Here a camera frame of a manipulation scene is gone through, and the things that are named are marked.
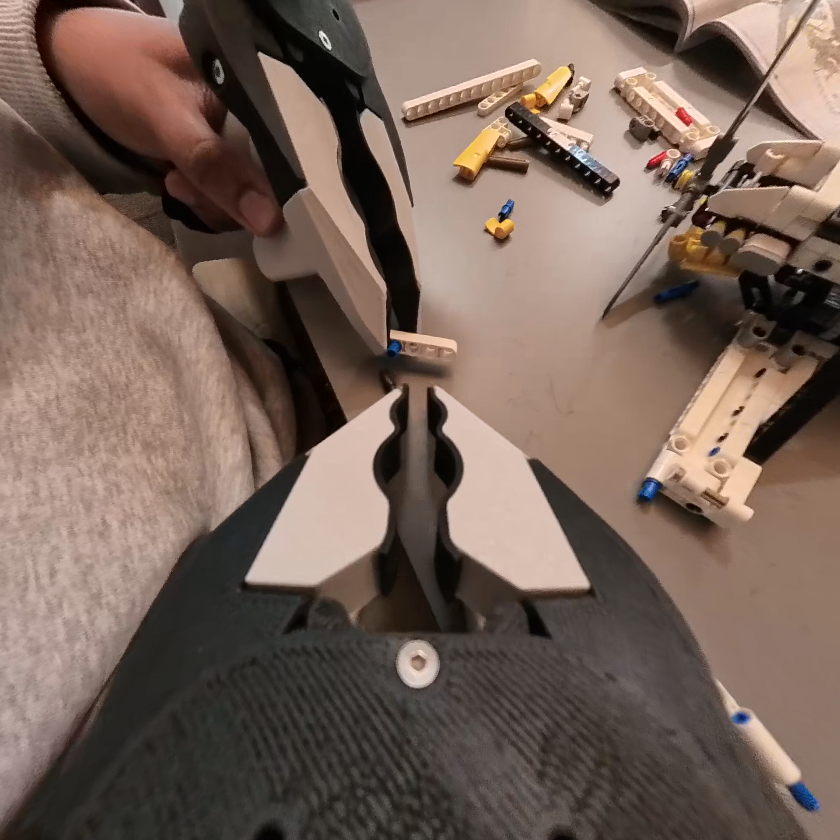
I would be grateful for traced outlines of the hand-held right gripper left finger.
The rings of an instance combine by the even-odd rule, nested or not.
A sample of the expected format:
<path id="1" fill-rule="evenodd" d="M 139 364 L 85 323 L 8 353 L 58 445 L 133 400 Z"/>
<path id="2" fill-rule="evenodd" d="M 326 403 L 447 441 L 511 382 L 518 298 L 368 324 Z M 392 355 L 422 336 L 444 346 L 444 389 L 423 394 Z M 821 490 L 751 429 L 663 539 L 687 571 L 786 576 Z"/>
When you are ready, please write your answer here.
<path id="1" fill-rule="evenodd" d="M 338 602 L 357 616 L 381 593 L 377 561 L 392 535 L 375 458 L 398 434 L 395 389 L 310 449 L 245 576 L 250 589 Z"/>

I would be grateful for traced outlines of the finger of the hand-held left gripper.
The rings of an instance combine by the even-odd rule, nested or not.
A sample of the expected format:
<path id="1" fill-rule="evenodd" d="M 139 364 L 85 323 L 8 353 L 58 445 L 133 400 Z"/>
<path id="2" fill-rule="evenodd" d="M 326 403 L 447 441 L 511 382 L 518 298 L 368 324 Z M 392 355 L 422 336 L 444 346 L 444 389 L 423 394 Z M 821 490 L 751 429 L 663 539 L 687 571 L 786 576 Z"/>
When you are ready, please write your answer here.
<path id="1" fill-rule="evenodd" d="M 282 207 L 283 229 L 255 238 L 255 261 L 273 281 L 318 276 L 374 354 L 387 343 L 386 289 L 342 178 L 340 141 L 326 105 L 288 65 L 259 62 L 301 165 L 305 185 Z"/>
<path id="2" fill-rule="evenodd" d="M 341 118 L 342 168 L 385 283 L 386 323 L 416 333 L 422 282 L 413 197 L 390 127 L 368 108 L 347 108 Z"/>

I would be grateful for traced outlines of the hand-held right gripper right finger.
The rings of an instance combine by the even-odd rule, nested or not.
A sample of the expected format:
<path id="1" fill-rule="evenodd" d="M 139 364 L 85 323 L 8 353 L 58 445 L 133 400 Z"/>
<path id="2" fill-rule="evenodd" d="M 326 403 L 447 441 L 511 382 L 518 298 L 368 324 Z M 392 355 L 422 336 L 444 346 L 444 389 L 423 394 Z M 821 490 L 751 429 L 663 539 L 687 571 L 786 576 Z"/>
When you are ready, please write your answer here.
<path id="1" fill-rule="evenodd" d="M 439 386 L 427 389 L 427 424 L 445 488 L 434 555 L 444 599 L 488 617 L 507 602 L 589 593 L 530 459 Z"/>

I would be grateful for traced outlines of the short white lego beam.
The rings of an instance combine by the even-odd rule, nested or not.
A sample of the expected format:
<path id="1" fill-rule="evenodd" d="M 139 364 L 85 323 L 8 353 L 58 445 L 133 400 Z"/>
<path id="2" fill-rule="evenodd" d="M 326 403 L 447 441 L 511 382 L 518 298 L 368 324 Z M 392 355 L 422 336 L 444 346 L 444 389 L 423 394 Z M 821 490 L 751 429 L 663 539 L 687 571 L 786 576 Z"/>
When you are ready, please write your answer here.
<path id="1" fill-rule="evenodd" d="M 391 339 L 402 341 L 403 349 L 399 356 L 405 358 L 427 361 L 450 361 L 456 356 L 458 351 L 457 342 L 454 340 L 421 333 L 393 330 L 390 333 L 385 348 Z"/>

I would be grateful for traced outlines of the person's left forearm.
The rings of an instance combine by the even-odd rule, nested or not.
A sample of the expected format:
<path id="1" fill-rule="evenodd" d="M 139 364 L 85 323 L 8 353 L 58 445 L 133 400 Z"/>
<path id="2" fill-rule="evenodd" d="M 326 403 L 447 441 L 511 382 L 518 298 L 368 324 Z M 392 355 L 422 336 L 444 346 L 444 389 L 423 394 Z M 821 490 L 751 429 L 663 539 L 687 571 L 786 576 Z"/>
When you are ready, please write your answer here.
<path id="1" fill-rule="evenodd" d="M 1 97 L 43 140 L 71 161 L 95 148 L 70 96 L 54 77 L 48 54 L 54 2 L 1 2 Z"/>

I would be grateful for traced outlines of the yellow lego panel white connector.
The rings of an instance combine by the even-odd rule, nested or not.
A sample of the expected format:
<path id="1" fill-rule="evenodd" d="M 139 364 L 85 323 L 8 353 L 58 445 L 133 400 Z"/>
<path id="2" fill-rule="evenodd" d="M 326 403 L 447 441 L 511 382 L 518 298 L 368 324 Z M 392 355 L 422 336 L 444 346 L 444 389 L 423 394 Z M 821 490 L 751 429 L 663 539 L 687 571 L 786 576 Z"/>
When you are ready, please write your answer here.
<path id="1" fill-rule="evenodd" d="M 454 161 L 456 176 L 464 181 L 473 181 L 490 156 L 503 149 L 511 139 L 511 127 L 505 118 L 499 118 L 486 126 L 472 140 Z"/>

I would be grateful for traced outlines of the long white lego beam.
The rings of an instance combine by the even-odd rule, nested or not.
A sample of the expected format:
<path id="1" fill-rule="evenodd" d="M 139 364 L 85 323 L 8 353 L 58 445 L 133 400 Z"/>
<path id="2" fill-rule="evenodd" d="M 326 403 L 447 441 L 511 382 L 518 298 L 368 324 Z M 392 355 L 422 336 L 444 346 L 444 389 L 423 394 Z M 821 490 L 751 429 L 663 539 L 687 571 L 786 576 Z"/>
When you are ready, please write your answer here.
<path id="1" fill-rule="evenodd" d="M 483 101 L 499 91 L 520 87 L 538 76 L 541 69 L 542 65 L 538 60 L 527 59 L 516 65 L 425 93 L 402 104 L 402 118 L 406 122 L 413 122 L 463 104 Z"/>

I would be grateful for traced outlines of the thin white lego beam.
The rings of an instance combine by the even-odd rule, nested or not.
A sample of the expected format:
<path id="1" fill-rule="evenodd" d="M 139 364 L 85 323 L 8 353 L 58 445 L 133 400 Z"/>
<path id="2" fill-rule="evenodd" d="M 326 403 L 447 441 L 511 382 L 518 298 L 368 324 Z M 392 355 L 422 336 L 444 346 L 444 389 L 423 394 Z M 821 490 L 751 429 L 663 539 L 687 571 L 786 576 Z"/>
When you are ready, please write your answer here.
<path id="1" fill-rule="evenodd" d="M 487 118 L 493 112 L 517 100 L 522 95 L 523 84 L 519 83 L 494 91 L 478 102 L 476 113 L 480 118 Z"/>

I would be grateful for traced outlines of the yellow lego panel black tip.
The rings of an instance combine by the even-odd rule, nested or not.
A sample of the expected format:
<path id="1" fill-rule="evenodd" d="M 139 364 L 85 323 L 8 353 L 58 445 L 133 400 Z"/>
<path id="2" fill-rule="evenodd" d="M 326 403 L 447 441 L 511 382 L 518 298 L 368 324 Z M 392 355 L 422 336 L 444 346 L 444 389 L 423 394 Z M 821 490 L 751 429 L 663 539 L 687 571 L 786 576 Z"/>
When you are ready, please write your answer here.
<path id="1" fill-rule="evenodd" d="M 573 80 L 574 64 L 562 66 L 550 73 L 533 91 L 522 96 L 520 104 L 531 111 L 545 109 L 555 102 Z"/>

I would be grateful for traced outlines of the long black lego beam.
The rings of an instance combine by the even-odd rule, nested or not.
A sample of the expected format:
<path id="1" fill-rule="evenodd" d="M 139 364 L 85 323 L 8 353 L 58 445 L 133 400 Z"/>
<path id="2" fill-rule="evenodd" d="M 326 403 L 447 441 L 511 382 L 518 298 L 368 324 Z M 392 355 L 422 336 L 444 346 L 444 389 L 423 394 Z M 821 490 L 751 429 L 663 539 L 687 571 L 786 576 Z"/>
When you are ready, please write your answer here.
<path id="1" fill-rule="evenodd" d="M 612 196 L 620 185 L 620 179 L 604 164 L 592 157 L 588 151 L 570 140 L 561 132 L 550 127 L 547 120 L 514 102 L 505 109 L 509 123 L 530 139 L 541 152 L 546 153 L 562 173 L 580 184 L 586 185 L 601 197 Z"/>

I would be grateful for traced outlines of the white lego beam assembly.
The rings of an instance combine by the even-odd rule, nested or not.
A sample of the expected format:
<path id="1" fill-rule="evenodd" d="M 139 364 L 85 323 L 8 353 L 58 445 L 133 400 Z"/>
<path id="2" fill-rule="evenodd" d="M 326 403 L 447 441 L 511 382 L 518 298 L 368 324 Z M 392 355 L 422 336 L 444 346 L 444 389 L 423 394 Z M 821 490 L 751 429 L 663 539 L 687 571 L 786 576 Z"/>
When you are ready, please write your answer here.
<path id="1" fill-rule="evenodd" d="M 620 72 L 613 83 L 620 97 L 682 154 L 707 156 L 721 129 L 686 98 L 645 67 Z"/>

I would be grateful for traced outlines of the white lego beam blue pins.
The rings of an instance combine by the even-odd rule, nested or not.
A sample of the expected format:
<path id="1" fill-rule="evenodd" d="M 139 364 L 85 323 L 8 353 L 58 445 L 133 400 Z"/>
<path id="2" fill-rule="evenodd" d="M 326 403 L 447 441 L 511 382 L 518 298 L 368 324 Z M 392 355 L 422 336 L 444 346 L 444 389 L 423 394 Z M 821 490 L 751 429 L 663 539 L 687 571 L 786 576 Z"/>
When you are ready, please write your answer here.
<path id="1" fill-rule="evenodd" d="M 729 720 L 748 745 L 760 768 L 777 787 L 784 789 L 801 809 L 818 813 L 821 805 L 804 782 L 801 770 L 790 755 L 751 709 L 741 706 L 720 681 L 715 682 Z"/>

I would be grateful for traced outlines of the lego instruction booklet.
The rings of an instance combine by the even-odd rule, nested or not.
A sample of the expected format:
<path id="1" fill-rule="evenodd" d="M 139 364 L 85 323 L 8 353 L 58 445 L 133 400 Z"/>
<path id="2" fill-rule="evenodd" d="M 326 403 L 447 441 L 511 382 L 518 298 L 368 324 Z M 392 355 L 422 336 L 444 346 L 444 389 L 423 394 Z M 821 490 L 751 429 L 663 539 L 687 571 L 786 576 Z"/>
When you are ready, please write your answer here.
<path id="1" fill-rule="evenodd" d="M 606 10 L 677 36 L 675 49 L 729 39 L 760 75 L 809 6 L 806 1 L 605 1 Z M 773 71 L 768 89 L 805 136 L 839 138 L 839 2 L 820 1 Z"/>

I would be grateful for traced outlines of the white lego helicopter model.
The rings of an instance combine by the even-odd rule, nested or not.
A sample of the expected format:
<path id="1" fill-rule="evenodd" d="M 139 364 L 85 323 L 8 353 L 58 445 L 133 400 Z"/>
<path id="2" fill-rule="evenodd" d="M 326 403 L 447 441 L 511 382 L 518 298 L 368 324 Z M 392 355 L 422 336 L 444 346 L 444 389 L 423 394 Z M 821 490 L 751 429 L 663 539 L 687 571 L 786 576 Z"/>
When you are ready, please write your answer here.
<path id="1" fill-rule="evenodd" d="M 818 2 L 809 3 L 751 98 L 686 168 L 695 180 L 664 209 L 662 227 L 603 312 L 683 222 L 668 242 L 670 264 L 687 281 L 737 282 L 737 331 L 637 493 L 641 505 L 666 497 L 720 526 L 752 518 L 748 499 L 765 463 L 838 398 L 838 140 L 805 136 L 768 89 Z"/>

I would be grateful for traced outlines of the person's left hand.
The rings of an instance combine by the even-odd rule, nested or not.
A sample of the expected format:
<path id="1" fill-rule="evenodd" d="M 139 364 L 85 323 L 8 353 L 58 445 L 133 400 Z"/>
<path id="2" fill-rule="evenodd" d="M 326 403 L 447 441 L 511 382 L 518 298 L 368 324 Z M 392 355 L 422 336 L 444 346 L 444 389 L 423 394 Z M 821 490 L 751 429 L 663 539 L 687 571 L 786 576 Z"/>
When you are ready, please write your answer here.
<path id="1" fill-rule="evenodd" d="M 160 173 L 166 192 L 214 231 L 264 237 L 280 206 L 250 153 L 221 135 L 226 109 L 177 28 L 112 7 L 44 2 L 38 45 L 61 92 L 106 137 Z"/>

